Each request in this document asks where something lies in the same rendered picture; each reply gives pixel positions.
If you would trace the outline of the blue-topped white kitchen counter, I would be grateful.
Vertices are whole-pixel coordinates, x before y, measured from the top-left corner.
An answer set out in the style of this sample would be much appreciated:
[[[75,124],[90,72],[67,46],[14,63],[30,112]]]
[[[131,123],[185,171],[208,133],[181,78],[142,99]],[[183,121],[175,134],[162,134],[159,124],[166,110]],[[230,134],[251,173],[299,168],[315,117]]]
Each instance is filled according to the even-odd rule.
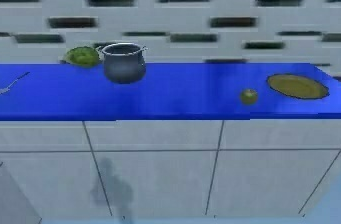
[[[309,64],[0,64],[0,224],[46,219],[294,217],[341,169],[341,83]],[[305,76],[330,95],[272,90]],[[258,100],[245,105],[244,89]]]

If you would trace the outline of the dark grey metal pot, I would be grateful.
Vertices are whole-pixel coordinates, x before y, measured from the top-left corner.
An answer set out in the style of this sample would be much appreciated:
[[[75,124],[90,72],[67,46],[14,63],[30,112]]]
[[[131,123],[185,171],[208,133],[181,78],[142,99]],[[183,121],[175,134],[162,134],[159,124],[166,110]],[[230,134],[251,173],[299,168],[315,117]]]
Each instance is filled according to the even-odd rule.
[[[143,56],[145,50],[146,46],[127,42],[96,48],[103,56],[104,76],[117,84],[131,84],[145,76],[146,62]]]

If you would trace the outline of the small green apple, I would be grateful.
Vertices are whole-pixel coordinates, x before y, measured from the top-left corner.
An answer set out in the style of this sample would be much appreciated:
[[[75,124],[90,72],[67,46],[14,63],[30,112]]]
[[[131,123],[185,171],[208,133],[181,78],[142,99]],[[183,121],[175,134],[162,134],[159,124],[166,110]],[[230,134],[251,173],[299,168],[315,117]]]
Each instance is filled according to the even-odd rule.
[[[258,93],[254,89],[244,89],[240,94],[240,100],[245,105],[252,105],[258,100]]]

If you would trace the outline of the green lettuce head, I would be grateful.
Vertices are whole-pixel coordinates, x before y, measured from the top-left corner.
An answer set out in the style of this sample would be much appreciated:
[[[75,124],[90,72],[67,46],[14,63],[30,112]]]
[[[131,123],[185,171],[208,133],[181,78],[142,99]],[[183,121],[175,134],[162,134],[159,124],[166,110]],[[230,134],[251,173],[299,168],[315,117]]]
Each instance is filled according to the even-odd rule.
[[[63,61],[71,65],[91,68],[100,63],[100,56],[94,48],[80,46],[70,49],[64,55]]]

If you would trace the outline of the olive green plate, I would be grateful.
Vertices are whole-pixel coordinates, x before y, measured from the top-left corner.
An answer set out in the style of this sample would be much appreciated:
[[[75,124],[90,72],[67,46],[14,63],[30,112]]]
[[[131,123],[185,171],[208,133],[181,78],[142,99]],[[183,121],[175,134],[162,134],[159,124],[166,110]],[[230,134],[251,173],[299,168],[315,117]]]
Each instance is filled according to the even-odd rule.
[[[266,82],[272,90],[295,99],[317,100],[330,95],[327,86],[305,76],[274,74],[269,76]]]

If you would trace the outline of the grey metal spoon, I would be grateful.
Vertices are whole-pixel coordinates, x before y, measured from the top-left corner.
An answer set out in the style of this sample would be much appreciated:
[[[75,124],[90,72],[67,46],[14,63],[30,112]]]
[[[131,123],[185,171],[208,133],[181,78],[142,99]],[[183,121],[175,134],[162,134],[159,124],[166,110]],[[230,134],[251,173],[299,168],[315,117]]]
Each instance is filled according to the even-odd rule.
[[[22,74],[21,76],[17,77],[14,81],[12,81],[9,85],[7,85],[6,87],[0,88],[0,95],[7,93],[8,91],[10,91],[11,87],[13,85],[15,85],[19,80],[21,80],[22,78],[26,77],[27,75],[29,75],[30,72],[26,72],[24,74]]]

